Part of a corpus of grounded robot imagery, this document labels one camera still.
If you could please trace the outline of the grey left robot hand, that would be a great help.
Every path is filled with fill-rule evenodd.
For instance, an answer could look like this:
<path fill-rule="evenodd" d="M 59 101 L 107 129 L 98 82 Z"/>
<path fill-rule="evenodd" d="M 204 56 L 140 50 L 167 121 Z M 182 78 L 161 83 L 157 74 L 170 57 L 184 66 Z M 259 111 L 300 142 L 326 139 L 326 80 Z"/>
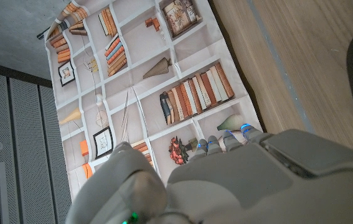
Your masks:
<path fill-rule="evenodd" d="M 87 180 L 67 223 L 353 223 L 353 150 L 249 124 L 201 139 L 163 182 L 127 142 Z"/>

